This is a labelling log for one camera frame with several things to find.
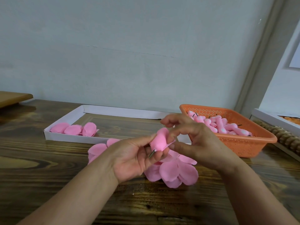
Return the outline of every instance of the white box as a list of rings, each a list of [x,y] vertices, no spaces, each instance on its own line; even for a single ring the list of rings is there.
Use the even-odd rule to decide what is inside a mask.
[[[261,119],[262,121],[267,122],[270,125],[279,126],[281,128],[284,128],[287,131],[290,131],[292,134],[296,136],[300,136],[300,125],[297,125],[295,123],[292,123],[280,117],[280,116],[286,116],[286,117],[300,118],[300,115],[268,112],[260,109],[254,109],[252,115]]]
[[[149,110],[137,110],[119,107],[109,107],[109,106],[94,106],[94,105],[81,105],[76,109],[72,110],[70,113],[66,114],[62,118],[58,119],[56,122],[49,125],[44,129],[44,135],[46,140],[54,141],[65,141],[65,142],[76,142],[76,143],[88,143],[88,144],[99,144],[106,143],[108,138],[92,137],[92,136],[73,136],[62,133],[50,132],[50,129],[62,122],[67,122],[72,125],[84,114],[99,114],[99,115],[109,115],[117,117],[128,117],[128,118],[144,118],[144,119],[163,119],[167,116],[168,112],[160,111],[149,111]],[[188,135],[179,135],[178,140],[184,143],[191,143]]]

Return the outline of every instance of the wood grain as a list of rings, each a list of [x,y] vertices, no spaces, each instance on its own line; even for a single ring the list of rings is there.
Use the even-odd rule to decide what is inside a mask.
[[[16,224],[88,162],[89,144],[45,141],[43,129],[80,104],[34,100],[0,110],[0,224]],[[300,163],[274,145],[244,159],[300,221]],[[144,176],[118,186],[93,224],[237,224],[219,175],[196,166],[195,185]]]
[[[0,108],[32,99],[32,94],[0,91]]]

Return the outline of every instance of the orange basket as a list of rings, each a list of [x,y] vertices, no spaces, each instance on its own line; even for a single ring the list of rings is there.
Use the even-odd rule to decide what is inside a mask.
[[[227,118],[228,123],[236,123],[237,125],[242,125],[243,129],[250,131],[253,136],[238,136],[215,133],[216,136],[239,157],[255,157],[267,143],[277,142],[277,138],[274,134],[242,116],[236,111],[225,108],[197,106],[189,104],[182,104],[179,106],[179,108],[181,112],[186,115],[188,115],[187,112],[189,110],[207,118],[209,116],[215,116],[216,114],[221,115],[223,118]]]

